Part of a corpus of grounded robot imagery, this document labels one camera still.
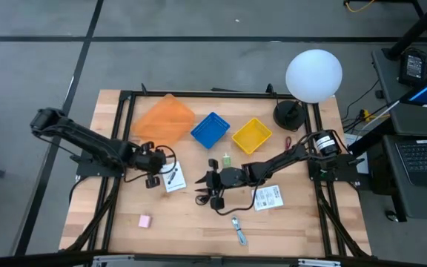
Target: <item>red wire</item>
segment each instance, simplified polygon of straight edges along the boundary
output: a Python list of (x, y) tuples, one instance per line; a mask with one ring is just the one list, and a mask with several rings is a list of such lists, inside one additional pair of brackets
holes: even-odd
[(288, 150), (289, 148), (291, 148), (291, 142), (292, 142), (292, 139), (289, 136), (286, 137), (286, 140), (285, 140), (285, 150)]

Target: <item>cable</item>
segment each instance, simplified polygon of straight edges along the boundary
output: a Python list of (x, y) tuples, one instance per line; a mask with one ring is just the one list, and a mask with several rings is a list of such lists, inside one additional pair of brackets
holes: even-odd
[(77, 185), (79, 185), (79, 183), (85, 181), (85, 179), (87, 179), (87, 177), (80, 177), (80, 179), (72, 186), (72, 189), (70, 189), (70, 193), (68, 195), (68, 203), (69, 204), (72, 202), (73, 191), (75, 190)]
[(123, 177), (123, 181), (125, 181), (125, 182), (132, 182), (132, 181), (134, 181), (134, 180), (136, 180), (136, 179), (138, 179), (138, 178), (141, 178), (141, 177), (147, 176), (148, 174), (149, 174), (149, 173), (140, 174), (140, 175), (138, 175), (137, 177), (134, 177), (133, 179), (130, 179), (130, 180), (126, 180), (126, 177)]
[(357, 115), (355, 118), (349, 118), (349, 119), (344, 119), (343, 121), (342, 121), (342, 123), (344, 123), (344, 122), (347, 122), (347, 121), (351, 121), (351, 120), (353, 120), (354, 122), (355, 121), (357, 121), (359, 119), (359, 116)]
[(339, 134), (335, 131), (332, 130), (332, 133), (335, 135), (335, 137), (339, 140), (339, 143), (341, 144), (341, 146), (345, 149), (345, 151), (347, 151), (347, 154), (350, 154), (350, 151), (348, 150), (348, 148), (344, 145), (344, 143), (342, 142), (342, 140), (339, 137)]
[(258, 186), (261, 183), (261, 181), (264, 180), (264, 178), (265, 178), (265, 175), (263, 175), (261, 177), (261, 179), (259, 179), (258, 182), (256, 182), (255, 190), (253, 192), (253, 199), (251, 200), (251, 204), (247, 208), (234, 208), (234, 209), (231, 209), (230, 211), (227, 211), (227, 212), (220, 212), (218, 209), (215, 209), (215, 212), (218, 215), (225, 216), (225, 215), (229, 215), (230, 213), (235, 212), (235, 211), (247, 211), (247, 210), (251, 209), (253, 207), (253, 205), (255, 205), (256, 190), (258, 190)]
[[(306, 134), (306, 135), (304, 135), (303, 137), (301, 137), (297, 142), (296, 142), (296, 144), (293, 146), (293, 147), (291, 147), (289, 150), (288, 150), (288, 153), (290, 153), (290, 154), (294, 154), (294, 152), (296, 152), (296, 149), (299, 147), (299, 145), (301, 145), (302, 143), (307, 143), (308, 141), (309, 141), (309, 139), (310, 138), (312, 138), (313, 136), (315, 136), (315, 135), (317, 135), (318, 133), (321, 133), (322, 131), (319, 131), (319, 132), (316, 132), (316, 133), (310, 133), (310, 134)], [(261, 178), (259, 178), (258, 179), (258, 182), (256, 182), (256, 185), (255, 185), (255, 189), (254, 189), (254, 191), (253, 191), (253, 199), (251, 200), (251, 204), (247, 207), (247, 208), (234, 208), (234, 209), (231, 209), (230, 211), (227, 211), (227, 212), (220, 212), (217, 208), (215, 208), (215, 212), (218, 214), (218, 215), (221, 215), (221, 216), (225, 216), (225, 215), (228, 215), (228, 214), (230, 214), (230, 213), (232, 213), (232, 212), (235, 212), (235, 211), (247, 211), (247, 210), (249, 210), (249, 209), (251, 209), (253, 206), (254, 206), (254, 204), (255, 204), (255, 198), (256, 198), (256, 191), (258, 190), (258, 186), (261, 184), (261, 182), (265, 179), (265, 177), (266, 177), (266, 174), (271, 170), (271, 169), (275, 169), (275, 166), (274, 165), (272, 165), (272, 166), (270, 166), (270, 168), (268, 168), (268, 169), (266, 169), (265, 171), (263, 171), (263, 174), (261, 175)], [(218, 192), (217, 193), (217, 195), (215, 196), (215, 197), (221, 197), (221, 195), (223, 195), (223, 192), (225, 191), (225, 189), (222, 189), (220, 192)], [(201, 201), (201, 200), (205, 200), (205, 198), (199, 198), (198, 199), (198, 197), (196, 197), (196, 202), (197, 201)]]
[[(356, 122), (358, 119), (360, 119), (360, 115), (357, 115), (357, 116), (355, 117), (354, 122)], [(352, 132), (350, 132), (350, 134), (354, 134), (354, 131), (355, 131), (355, 127), (353, 127), (353, 128), (352, 128)]]
[(36, 136), (36, 135), (35, 135), (35, 137), (36, 137), (37, 139), (40, 139), (40, 140), (44, 141), (44, 142), (48, 142), (48, 143), (49, 143), (49, 144), (51, 144), (51, 145), (55, 145), (57, 148), (60, 148), (60, 149), (62, 149), (63, 151), (67, 151), (68, 153), (72, 154), (73, 156), (77, 156), (77, 154), (75, 154), (74, 152), (72, 152), (72, 151), (70, 151), (70, 150), (68, 150), (68, 149), (66, 149), (66, 148), (64, 148), (64, 147), (62, 147), (61, 145), (57, 145), (55, 142), (52, 142), (52, 141), (49, 141), (49, 140), (47, 140), (47, 139), (41, 138), (40, 136)]
[(370, 91), (372, 91), (374, 88), (375, 88), (375, 86), (377, 86), (377, 84), (378, 84), (378, 80), (371, 86), (371, 88), (370, 89), (368, 89), (361, 97), (359, 97), (357, 100), (355, 100), (355, 101), (353, 101), (352, 103), (350, 103), (348, 106), (347, 106), (347, 112), (345, 112), (345, 116), (343, 117), (343, 118), (340, 118), (340, 119), (347, 119), (347, 116), (348, 116), (348, 109), (353, 105), (353, 104), (355, 104), (355, 103), (357, 103), (359, 100), (361, 100), (367, 93), (370, 93)]
[(78, 129), (75, 129), (75, 128), (72, 128), (72, 127), (66, 126), (66, 125), (54, 125), (54, 126), (50, 126), (50, 127), (46, 128), (46, 129), (44, 129), (43, 132), (50, 131), (50, 130), (52, 130), (52, 128), (54, 128), (54, 129), (57, 129), (57, 128), (68, 128), (69, 130), (76, 131), (79, 134), (84, 135), (84, 136), (92, 139), (93, 141), (98, 142), (98, 143), (104, 145), (106, 148), (109, 148), (115, 154), (117, 160), (119, 161), (119, 164), (122, 166), (122, 177), (125, 176), (125, 174), (126, 174), (125, 164), (123, 163), (123, 160), (122, 160), (121, 156), (118, 154), (118, 152), (116, 152), (112, 147), (110, 147), (109, 144), (107, 144), (105, 142), (102, 142), (102, 141), (98, 140), (97, 138), (92, 137), (92, 136), (90, 136), (90, 135), (82, 132), (81, 130), (78, 130)]
[(370, 115), (368, 115), (368, 116), (363, 117), (362, 119), (360, 119), (358, 122), (353, 122), (350, 125), (344, 126), (344, 128), (347, 128), (346, 130), (344, 130), (344, 132), (346, 133), (346, 132), (350, 131), (353, 127), (357, 126), (359, 123), (361, 123), (363, 120), (369, 118), (370, 116), (375, 115), (378, 111), (381, 111), (384, 107), (388, 107), (388, 104), (383, 105), (382, 107), (378, 108), (373, 113), (371, 113)]
[(169, 155), (169, 156), (167, 156), (167, 157), (172, 157), (172, 156), (174, 157), (174, 165), (172, 166), (172, 168), (169, 171), (158, 173), (158, 174), (169, 174), (171, 171), (174, 170), (174, 168), (176, 168), (176, 164), (177, 164), (176, 153), (174, 153), (174, 150), (172, 150), (172, 148), (169, 148), (167, 145), (158, 145), (158, 146), (156, 146), (156, 149), (157, 148), (167, 148), (167, 149), (169, 149), (172, 154)]
[(357, 9), (357, 10), (353, 10), (350, 8), (350, 6), (348, 5), (348, 2), (345, 3), (345, 6), (347, 7), (348, 11), (352, 12), (352, 13), (356, 13), (356, 12), (360, 12), (364, 9), (366, 9), (367, 7), (369, 7), (373, 2), (375, 2), (375, 0), (371, 0), (368, 4), (364, 5), (363, 7)]
[(398, 105), (398, 103), (400, 103), (399, 100), (397, 100), (395, 103), (393, 103), (393, 105), (391, 105), (389, 108), (385, 109), (380, 115), (378, 115), (375, 119), (372, 119), (371, 122), (367, 123), (365, 126), (363, 126), (362, 129), (360, 129), (361, 131), (365, 130), (365, 128), (367, 128), (370, 124), (374, 123), (375, 121), (377, 121), (381, 116), (385, 115), (385, 113), (389, 112), (392, 108), (394, 108), (396, 105)]
[(210, 200), (211, 196), (208, 194), (205, 195), (199, 195), (196, 197), (196, 204), (197, 205), (205, 205), (207, 204), (208, 200)]
[(245, 235), (242, 233), (242, 228), (240, 227), (240, 221), (237, 217), (231, 218), (231, 223), (234, 225), (234, 228), (236, 230), (236, 235), (238, 235), (238, 241), (240, 242), (240, 245), (247, 245), (247, 240)]

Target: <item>blue tray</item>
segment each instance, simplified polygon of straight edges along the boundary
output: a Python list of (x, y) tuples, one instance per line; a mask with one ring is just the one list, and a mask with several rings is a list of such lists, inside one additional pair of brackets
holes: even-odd
[(230, 125), (215, 112), (208, 114), (197, 127), (191, 131), (191, 135), (210, 149), (227, 132)]

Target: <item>lamp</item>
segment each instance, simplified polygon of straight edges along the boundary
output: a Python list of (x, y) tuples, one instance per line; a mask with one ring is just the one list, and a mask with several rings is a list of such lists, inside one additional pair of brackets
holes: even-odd
[[(286, 86), (298, 100), (318, 103), (334, 95), (342, 81), (342, 66), (331, 53), (313, 49), (297, 55), (286, 70)], [(296, 131), (305, 121), (305, 111), (298, 101), (277, 104), (274, 121), (286, 130)]]

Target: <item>black bracket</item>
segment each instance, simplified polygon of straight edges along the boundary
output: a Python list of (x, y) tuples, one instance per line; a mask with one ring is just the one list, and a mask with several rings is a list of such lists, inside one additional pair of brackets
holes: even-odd
[(81, 177), (120, 177), (123, 174), (123, 170), (113, 170), (97, 164), (87, 151), (82, 151), (81, 156), (70, 158), (79, 164), (76, 174)]
[(275, 94), (272, 84), (268, 84), (268, 86), (266, 87), (266, 92), (265, 93), (270, 93), (271, 95)]
[(118, 101), (126, 101), (131, 97), (131, 91), (129, 90), (123, 90), (120, 94), (119, 94), (119, 98)]
[(148, 89), (146, 89), (146, 87), (145, 87), (145, 84), (144, 84), (144, 83), (141, 83), (141, 90), (142, 90), (142, 93), (143, 93), (145, 96), (147, 96), (147, 95), (148, 95)]
[(318, 162), (308, 161), (311, 180), (323, 182), (359, 182), (362, 175), (357, 173), (357, 164), (363, 159), (356, 159), (350, 154), (337, 156), (337, 168), (324, 171)]
[(211, 265), (212, 266), (222, 266), (223, 258), (222, 257), (211, 257)]

